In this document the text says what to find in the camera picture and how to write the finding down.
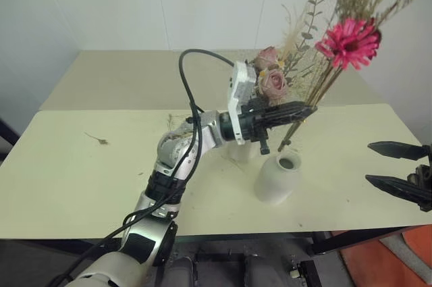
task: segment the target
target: dried rose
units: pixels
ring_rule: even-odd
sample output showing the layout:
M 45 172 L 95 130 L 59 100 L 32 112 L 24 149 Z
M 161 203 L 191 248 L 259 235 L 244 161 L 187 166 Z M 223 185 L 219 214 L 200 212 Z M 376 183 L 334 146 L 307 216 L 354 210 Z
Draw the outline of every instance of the dried rose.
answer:
M 269 46 L 258 53 L 254 60 L 255 68 L 258 71 L 270 69 L 271 66 L 277 65 L 277 51 L 274 46 Z
M 277 105 L 287 92 L 284 74 L 280 70 L 266 70 L 258 83 L 259 92 L 269 99 L 270 105 Z

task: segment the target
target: black cable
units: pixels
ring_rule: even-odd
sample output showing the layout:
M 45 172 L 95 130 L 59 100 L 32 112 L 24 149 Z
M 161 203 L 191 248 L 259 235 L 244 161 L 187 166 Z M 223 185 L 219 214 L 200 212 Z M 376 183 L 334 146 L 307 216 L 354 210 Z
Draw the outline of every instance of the black cable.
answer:
M 87 251 L 85 251 L 84 253 L 82 253 L 69 266 L 69 268 L 67 270 L 65 270 L 64 273 L 62 273 L 61 275 L 58 275 L 57 277 L 53 278 L 48 283 L 48 285 L 47 285 L 48 287 L 57 287 L 58 285 L 60 285 L 60 283 L 63 280 L 69 279 L 70 278 L 70 274 L 95 249 L 99 248 L 100 246 L 102 246 L 103 244 L 105 244 L 108 240 L 112 239 L 114 236 L 116 236 L 119 233 L 123 232 L 125 229 L 129 228 L 130 226 L 134 225 L 135 223 L 138 223 L 144 217 L 146 217 L 147 215 L 150 215 L 156 209 L 160 208 L 160 206 L 162 206 L 163 204 L 165 204 L 169 199 L 171 199 L 175 194 L 177 194 L 188 183 L 188 181 L 191 179 L 193 173 L 196 170 L 196 167 L 198 166 L 198 162 L 200 161 L 201 150 L 202 150 L 202 147 L 203 147 L 203 144 L 202 144 L 203 143 L 203 132 L 202 132 L 202 128 L 201 128 L 200 117 L 199 117 L 199 114 L 198 114 L 198 108 L 197 108 L 197 106 L 195 104 L 194 96 L 192 94 L 192 91 L 190 90 L 190 87 L 188 85 L 188 81 L 186 80 L 186 77 L 184 75 L 183 59 L 189 53 L 207 54 L 207 55 L 216 57 L 217 59 L 220 59 L 220 60 L 222 60 L 222 61 L 230 64 L 231 66 L 234 66 L 234 63 L 232 63 L 230 60 L 226 59 L 225 57 L 223 57 L 223 56 L 221 56 L 219 54 L 210 52 L 210 51 L 202 50 L 202 49 L 188 49 L 188 50 L 185 50 L 180 55 L 180 57 L 179 57 L 178 65 L 179 65 L 180 77 L 182 78 L 182 82 L 183 82 L 184 88 L 186 90 L 186 94 L 188 95 L 188 98 L 189 98 L 190 109 L 191 109 L 191 112 L 192 112 L 192 119 L 193 119 L 193 124 L 194 124 L 194 130 L 193 130 L 193 133 L 192 133 L 192 140 L 190 142 L 190 145 L 189 145 L 188 149 L 186 150 L 186 153 L 182 156 L 182 158 L 178 162 L 177 166 L 175 167 L 175 170 L 177 170 L 179 168 L 179 166 L 182 164 L 182 162 L 185 160 L 185 158 L 187 158 L 188 153 L 192 150 L 193 146 L 195 145 L 196 134 L 198 134 L 198 148 L 197 148 L 197 152 L 196 152 L 196 160 L 194 162 L 194 165 L 192 166 L 192 169 L 190 170 L 189 174 L 187 175 L 186 179 L 184 180 L 184 184 L 181 185 L 181 186 L 179 186 L 177 189 L 175 189 L 168 197 L 164 198 L 161 201 L 156 202 L 152 207 L 143 209 L 143 210 L 139 211 L 139 213 L 135 212 L 135 213 L 137 213 L 137 215 L 136 215 L 136 217 L 133 220 L 129 221 L 128 223 L 126 223 L 124 225 L 122 225 L 118 229 L 112 231 L 110 234 L 106 235 L 106 237 L 104 237 L 102 240 L 100 240 L 99 242 L 97 242 L 96 244 L 94 244 L 92 247 L 90 247 Z

